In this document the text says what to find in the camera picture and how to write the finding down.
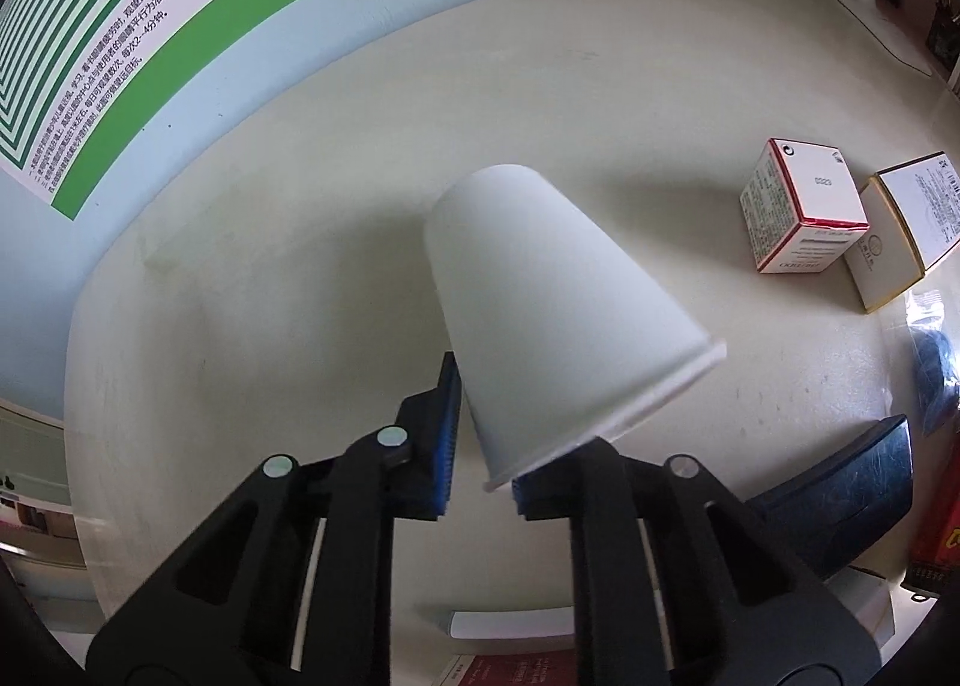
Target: product box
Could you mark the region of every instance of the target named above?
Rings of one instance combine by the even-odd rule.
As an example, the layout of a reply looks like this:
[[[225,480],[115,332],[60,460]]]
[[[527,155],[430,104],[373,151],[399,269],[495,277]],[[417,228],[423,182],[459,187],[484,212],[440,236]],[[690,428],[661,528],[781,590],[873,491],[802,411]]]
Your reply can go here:
[[[960,443],[953,443],[930,507],[910,546],[910,562],[901,586],[922,597],[938,598],[960,568]]]
[[[822,272],[868,226],[835,147],[770,139],[740,194],[757,270]]]
[[[870,232],[846,259],[873,312],[923,280],[960,241],[960,179],[938,152],[877,172],[860,200]]]

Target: red packaging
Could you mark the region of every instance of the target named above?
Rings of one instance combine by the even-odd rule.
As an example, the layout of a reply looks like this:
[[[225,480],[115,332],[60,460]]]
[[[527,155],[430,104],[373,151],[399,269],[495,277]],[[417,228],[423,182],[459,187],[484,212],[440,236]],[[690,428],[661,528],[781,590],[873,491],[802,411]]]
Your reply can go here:
[[[956,567],[960,567],[960,448],[954,441],[947,470],[910,547],[910,566],[901,585],[937,598]]]
[[[577,655],[575,651],[546,651],[457,656],[434,686],[577,686]]]

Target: table surface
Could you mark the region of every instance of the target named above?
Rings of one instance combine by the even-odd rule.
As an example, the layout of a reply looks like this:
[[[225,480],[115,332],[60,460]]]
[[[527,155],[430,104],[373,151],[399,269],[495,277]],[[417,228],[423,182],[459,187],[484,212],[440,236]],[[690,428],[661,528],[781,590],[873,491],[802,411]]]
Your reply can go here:
[[[901,305],[864,315],[843,264],[755,273],[737,196],[770,136],[839,147],[862,181],[960,160],[960,103],[834,0],[480,0],[267,104],[143,211],[74,313],[67,463],[104,610],[263,457],[339,454],[433,384],[448,336],[422,218],[492,163],[544,173],[728,341],[624,454],[696,454],[747,495],[912,413]],[[918,509],[946,438],[917,443]],[[445,636],[451,610],[570,602],[565,525],[521,521],[484,479],[464,416],[445,518],[397,523],[396,683],[477,649]],[[895,579],[916,518],[866,563]]]

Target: red-edged box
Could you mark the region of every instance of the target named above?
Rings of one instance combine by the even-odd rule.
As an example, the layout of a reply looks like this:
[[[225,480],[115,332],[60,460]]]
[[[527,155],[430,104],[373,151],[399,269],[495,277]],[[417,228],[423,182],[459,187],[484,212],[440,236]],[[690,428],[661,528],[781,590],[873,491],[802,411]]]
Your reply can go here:
[[[757,271],[822,272],[870,229],[835,147],[772,138],[740,194]]]

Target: plastic bag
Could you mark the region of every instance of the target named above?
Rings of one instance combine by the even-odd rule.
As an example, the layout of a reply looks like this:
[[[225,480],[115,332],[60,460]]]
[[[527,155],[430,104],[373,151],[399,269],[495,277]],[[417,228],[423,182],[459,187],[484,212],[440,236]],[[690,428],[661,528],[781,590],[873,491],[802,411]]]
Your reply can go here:
[[[960,375],[952,342],[944,333],[944,300],[939,290],[907,293],[906,323],[914,350],[914,381],[923,434],[960,418]]]

